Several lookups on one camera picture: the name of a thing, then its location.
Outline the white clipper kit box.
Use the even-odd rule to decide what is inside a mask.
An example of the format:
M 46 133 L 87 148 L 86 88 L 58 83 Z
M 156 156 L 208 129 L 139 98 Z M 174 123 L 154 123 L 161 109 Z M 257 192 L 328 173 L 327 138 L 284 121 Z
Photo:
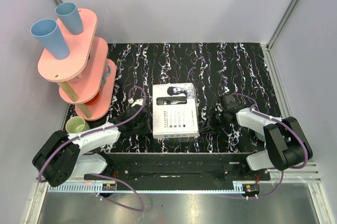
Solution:
M 180 105 L 157 105 L 159 97 L 186 97 Z M 153 138 L 198 137 L 197 95 L 192 83 L 161 84 L 152 88 Z

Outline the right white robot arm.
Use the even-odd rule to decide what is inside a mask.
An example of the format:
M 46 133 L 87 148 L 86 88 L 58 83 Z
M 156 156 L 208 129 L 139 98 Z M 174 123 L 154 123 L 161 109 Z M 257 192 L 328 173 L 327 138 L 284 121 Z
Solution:
M 200 134 L 219 134 L 225 125 L 236 123 L 255 132 L 266 144 L 266 150 L 246 157 L 239 174 L 251 180 L 262 169 L 284 171 L 301 169 L 313 157 L 313 150 L 294 117 L 273 117 L 257 109 L 256 101 L 243 94 L 226 93 L 220 96 L 207 114 Z

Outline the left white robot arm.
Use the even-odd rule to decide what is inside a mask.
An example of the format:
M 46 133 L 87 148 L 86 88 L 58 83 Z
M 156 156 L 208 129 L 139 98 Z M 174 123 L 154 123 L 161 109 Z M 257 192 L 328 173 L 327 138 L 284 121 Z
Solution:
M 33 166 L 38 170 L 37 179 L 41 183 L 57 187 L 74 174 L 74 169 L 79 166 L 84 154 L 114 144 L 119 139 L 147 135 L 150 132 L 148 110 L 140 105 L 99 127 L 81 133 L 55 131 L 32 160 Z

